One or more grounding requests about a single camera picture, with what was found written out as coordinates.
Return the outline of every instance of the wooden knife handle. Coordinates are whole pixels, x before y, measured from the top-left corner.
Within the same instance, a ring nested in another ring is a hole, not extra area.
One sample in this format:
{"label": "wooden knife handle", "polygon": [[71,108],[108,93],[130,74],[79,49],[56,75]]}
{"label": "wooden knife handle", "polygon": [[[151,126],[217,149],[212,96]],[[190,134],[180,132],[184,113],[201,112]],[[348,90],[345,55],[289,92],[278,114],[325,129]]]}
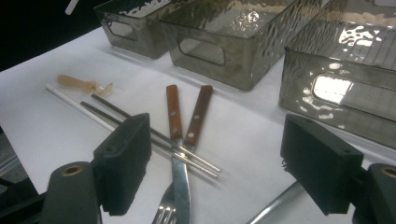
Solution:
{"label": "wooden knife handle", "polygon": [[169,119],[169,133],[170,138],[182,139],[183,132],[181,131],[181,116],[178,105],[177,85],[166,87],[166,100],[168,103],[168,119]]}
{"label": "wooden knife handle", "polygon": [[202,125],[204,123],[206,110],[209,106],[210,97],[212,96],[213,87],[203,86],[199,92],[198,100],[192,114],[189,129],[184,138],[184,145],[195,147],[201,133]]}

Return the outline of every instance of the white surface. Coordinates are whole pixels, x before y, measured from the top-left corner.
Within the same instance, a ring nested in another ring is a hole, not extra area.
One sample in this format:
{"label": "white surface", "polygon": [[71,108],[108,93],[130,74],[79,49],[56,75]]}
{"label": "white surface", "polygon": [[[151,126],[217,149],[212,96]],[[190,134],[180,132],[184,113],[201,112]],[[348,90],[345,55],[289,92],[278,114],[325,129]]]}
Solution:
{"label": "white surface", "polygon": [[[109,131],[46,91],[60,74],[114,84],[107,100],[131,115],[149,112],[151,127],[168,135],[165,88],[177,84],[184,131],[201,85],[214,87],[196,153],[223,172],[211,179],[190,172],[193,224],[248,222],[293,181],[279,156],[286,111],[277,105],[283,59],[243,92],[172,65],[168,53],[152,61],[110,47],[102,29],[0,74],[0,124],[37,190],[46,191],[50,174],[72,161],[91,161]],[[88,94],[60,89],[80,102]],[[375,161],[395,164],[395,154],[351,134],[332,129]],[[367,150],[373,148],[384,156]],[[148,172],[124,217],[104,223],[151,223],[171,183],[171,162],[153,148]],[[303,194],[270,218],[271,223],[351,223],[349,215],[325,217]]]}

